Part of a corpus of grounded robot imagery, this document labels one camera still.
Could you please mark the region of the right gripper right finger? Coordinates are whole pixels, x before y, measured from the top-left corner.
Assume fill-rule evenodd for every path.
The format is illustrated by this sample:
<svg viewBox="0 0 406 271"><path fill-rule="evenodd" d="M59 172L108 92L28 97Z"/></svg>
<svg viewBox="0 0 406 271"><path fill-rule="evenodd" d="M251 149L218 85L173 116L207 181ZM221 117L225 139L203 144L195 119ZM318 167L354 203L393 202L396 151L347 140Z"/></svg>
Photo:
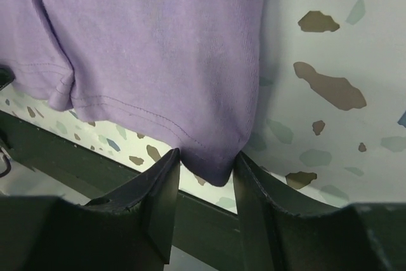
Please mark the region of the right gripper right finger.
<svg viewBox="0 0 406 271"><path fill-rule="evenodd" d="M405 204L337 208L282 183L244 153L235 200L246 270L404 270Z"/></svg>

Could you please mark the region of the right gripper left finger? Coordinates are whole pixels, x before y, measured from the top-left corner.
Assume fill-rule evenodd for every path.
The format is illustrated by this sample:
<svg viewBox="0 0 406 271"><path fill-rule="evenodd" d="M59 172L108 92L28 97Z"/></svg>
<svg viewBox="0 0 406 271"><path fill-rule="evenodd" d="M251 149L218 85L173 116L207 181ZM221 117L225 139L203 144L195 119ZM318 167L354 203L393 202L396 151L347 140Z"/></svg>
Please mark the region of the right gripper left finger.
<svg viewBox="0 0 406 271"><path fill-rule="evenodd" d="M73 204L1 197L2 270L162 270L170 261L180 151L115 190Z"/></svg>

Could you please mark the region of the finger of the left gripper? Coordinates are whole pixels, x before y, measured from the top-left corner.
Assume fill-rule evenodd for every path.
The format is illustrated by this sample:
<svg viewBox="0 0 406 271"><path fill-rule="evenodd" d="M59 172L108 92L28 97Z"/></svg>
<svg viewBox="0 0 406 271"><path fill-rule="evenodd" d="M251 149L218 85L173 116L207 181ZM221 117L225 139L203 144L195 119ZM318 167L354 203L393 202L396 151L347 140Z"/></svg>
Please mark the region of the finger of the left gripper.
<svg viewBox="0 0 406 271"><path fill-rule="evenodd" d="M15 75L8 66L0 66L0 90L15 80Z"/></svg>

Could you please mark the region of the purple t shirt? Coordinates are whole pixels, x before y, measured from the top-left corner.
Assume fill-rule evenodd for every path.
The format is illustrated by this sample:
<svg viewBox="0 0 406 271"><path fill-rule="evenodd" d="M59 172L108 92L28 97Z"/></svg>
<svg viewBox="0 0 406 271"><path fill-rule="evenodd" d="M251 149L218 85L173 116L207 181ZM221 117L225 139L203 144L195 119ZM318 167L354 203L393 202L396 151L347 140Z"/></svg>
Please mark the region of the purple t shirt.
<svg viewBox="0 0 406 271"><path fill-rule="evenodd" d="M224 186L254 124L264 0L1 0L14 87L181 151Z"/></svg>

